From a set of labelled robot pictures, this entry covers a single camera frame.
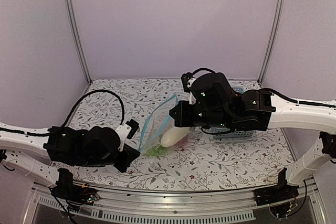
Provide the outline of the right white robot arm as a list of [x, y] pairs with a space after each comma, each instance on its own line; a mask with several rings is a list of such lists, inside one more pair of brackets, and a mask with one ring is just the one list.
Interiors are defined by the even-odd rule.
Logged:
[[220, 72], [198, 78], [188, 72], [181, 80], [190, 98], [179, 101], [169, 112], [176, 127], [222, 127], [230, 133], [276, 128], [320, 132], [314, 145], [278, 174], [277, 185], [271, 190], [276, 201], [284, 200], [292, 187], [298, 187], [320, 166], [335, 158], [335, 101], [298, 100], [271, 88], [239, 93]]

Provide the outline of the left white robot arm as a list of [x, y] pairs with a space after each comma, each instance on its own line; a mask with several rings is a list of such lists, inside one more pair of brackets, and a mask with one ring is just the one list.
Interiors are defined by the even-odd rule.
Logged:
[[139, 151], [126, 144], [138, 129], [135, 120], [122, 123], [115, 130], [99, 126], [90, 130], [57, 126], [29, 129], [1, 123], [1, 164], [49, 188], [57, 186], [61, 172], [30, 154], [68, 166], [112, 165], [124, 173], [140, 156]]

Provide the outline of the white toy radish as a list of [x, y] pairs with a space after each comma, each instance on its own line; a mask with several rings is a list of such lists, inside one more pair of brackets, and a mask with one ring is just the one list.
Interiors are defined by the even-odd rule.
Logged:
[[186, 137], [190, 131], [190, 127], [172, 127], [167, 130], [162, 138], [161, 138], [161, 145], [165, 148], [172, 147], [184, 137]]

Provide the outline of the clear zip top bag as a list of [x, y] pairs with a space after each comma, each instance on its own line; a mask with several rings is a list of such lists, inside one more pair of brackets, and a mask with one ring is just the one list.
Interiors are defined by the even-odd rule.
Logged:
[[[170, 98], [165, 100], [156, 109], [154, 109], [154, 111], [145, 121], [141, 131], [140, 144], [138, 148], [138, 151], [141, 153], [142, 157], [146, 157], [146, 150], [150, 149], [152, 146], [161, 144], [161, 138], [163, 134], [170, 128], [174, 127], [174, 120], [169, 116], [169, 110], [175, 107], [178, 104], [178, 101], [179, 100], [177, 95], [173, 94]], [[188, 136], [194, 130], [195, 128], [191, 127]], [[181, 146], [173, 145], [172, 147], [169, 147], [169, 150], [165, 155], [179, 147]]]

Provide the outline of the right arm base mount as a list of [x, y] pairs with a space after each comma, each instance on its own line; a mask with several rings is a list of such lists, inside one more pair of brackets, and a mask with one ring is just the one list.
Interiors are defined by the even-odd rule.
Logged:
[[260, 189], [255, 189], [254, 200], [257, 206], [275, 204], [280, 201], [287, 200], [285, 204], [279, 204], [269, 208], [270, 213], [277, 219], [284, 219], [297, 214], [305, 205], [308, 189], [306, 180], [304, 183], [304, 198], [300, 206], [298, 206], [299, 200], [299, 186], [289, 185], [286, 179], [287, 168], [283, 168], [277, 178], [277, 183], [273, 186], [268, 186]]

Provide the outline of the red toy tomato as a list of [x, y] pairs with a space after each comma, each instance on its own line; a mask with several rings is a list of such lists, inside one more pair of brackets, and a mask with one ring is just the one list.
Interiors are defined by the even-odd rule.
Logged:
[[176, 146], [182, 146], [186, 143], [186, 141], [188, 140], [188, 135], [184, 136], [181, 140], [179, 140], [177, 143], [176, 143]]

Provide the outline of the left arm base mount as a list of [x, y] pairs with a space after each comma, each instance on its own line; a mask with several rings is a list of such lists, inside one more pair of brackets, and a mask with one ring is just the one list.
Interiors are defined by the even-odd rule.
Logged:
[[90, 187], [89, 183], [75, 185], [73, 174], [65, 168], [57, 169], [59, 174], [56, 186], [50, 188], [50, 193], [65, 212], [72, 223], [77, 223], [70, 213], [71, 210], [79, 211], [83, 205], [92, 206], [100, 199], [98, 191]]

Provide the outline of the green toy grapes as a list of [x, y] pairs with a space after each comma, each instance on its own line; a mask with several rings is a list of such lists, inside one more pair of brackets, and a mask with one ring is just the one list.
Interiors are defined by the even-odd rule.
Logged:
[[152, 146], [150, 149], [146, 150], [145, 156], [146, 157], [158, 157], [163, 156], [168, 152], [169, 148], [163, 147], [161, 144]]

